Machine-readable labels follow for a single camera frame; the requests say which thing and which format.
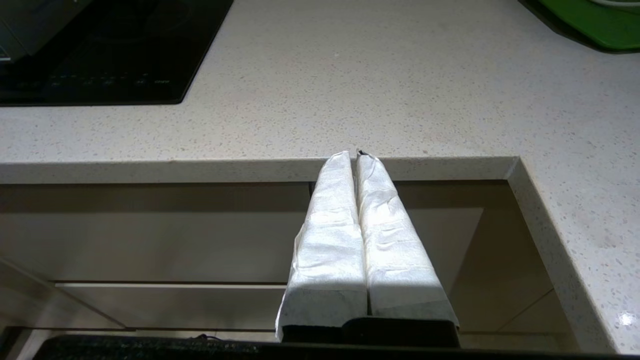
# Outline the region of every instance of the cabinet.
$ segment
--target cabinet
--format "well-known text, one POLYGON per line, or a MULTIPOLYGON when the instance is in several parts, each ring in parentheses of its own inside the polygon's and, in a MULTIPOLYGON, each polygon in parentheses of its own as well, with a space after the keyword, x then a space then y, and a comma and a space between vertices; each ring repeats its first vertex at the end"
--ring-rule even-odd
POLYGON ((62 289, 127 327, 273 330, 285 286, 122 284, 62 289))
POLYGON ((0 260, 0 325, 64 328, 119 328, 46 282, 0 260))
POLYGON ((306 183, 8 186, 0 254, 53 281, 287 282, 306 183))
POLYGON ((399 182, 396 186, 447 290, 461 332, 498 331, 553 288, 505 181, 399 182), (437 232, 430 227, 437 223, 436 213, 431 219, 412 216, 420 211, 428 214, 424 209, 444 208, 453 219, 449 227, 466 235, 455 238, 449 230, 434 236, 437 232), (481 215, 474 217, 478 212, 472 210, 478 208, 481 215))

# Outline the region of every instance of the wrinkled fabric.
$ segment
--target wrinkled fabric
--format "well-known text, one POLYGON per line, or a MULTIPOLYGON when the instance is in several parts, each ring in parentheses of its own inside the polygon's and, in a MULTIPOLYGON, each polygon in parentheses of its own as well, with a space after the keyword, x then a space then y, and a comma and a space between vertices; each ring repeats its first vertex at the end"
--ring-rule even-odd
POLYGON ((341 327, 367 315, 364 243, 349 152, 333 155, 318 175, 294 242, 289 282, 276 318, 285 325, 341 327))
POLYGON ((459 325, 427 252, 382 162, 358 156, 360 227, 371 314, 459 325))

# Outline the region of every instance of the green cutting board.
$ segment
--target green cutting board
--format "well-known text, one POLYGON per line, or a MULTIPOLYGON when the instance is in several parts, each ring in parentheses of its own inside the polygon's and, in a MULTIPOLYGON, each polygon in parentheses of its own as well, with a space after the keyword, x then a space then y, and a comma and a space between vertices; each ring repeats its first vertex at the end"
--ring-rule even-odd
POLYGON ((640 14, 589 0, 539 0, 560 19, 598 45, 612 50, 640 49, 640 14))

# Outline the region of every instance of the white cloth-wrapped gripper finger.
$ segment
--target white cloth-wrapped gripper finger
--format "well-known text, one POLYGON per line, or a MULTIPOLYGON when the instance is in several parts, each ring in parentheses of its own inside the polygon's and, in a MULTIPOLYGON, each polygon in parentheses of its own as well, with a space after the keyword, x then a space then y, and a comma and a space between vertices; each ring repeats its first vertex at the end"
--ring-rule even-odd
POLYGON ((427 252, 382 162, 358 156, 360 227, 373 316, 450 320, 459 325, 427 252))
POLYGON ((305 223, 294 242, 287 289, 276 318, 282 327, 341 327, 367 315, 364 245, 348 151, 318 175, 305 223))

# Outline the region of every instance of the white speckled countertop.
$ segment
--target white speckled countertop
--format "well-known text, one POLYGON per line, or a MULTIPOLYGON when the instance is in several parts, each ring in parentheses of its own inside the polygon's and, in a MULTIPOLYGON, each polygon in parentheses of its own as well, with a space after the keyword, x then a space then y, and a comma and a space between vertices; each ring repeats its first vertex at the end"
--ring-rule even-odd
POLYGON ((236 0, 182 104, 0 108, 0 183, 508 179, 583 349, 640 354, 639 69, 516 1, 236 0))

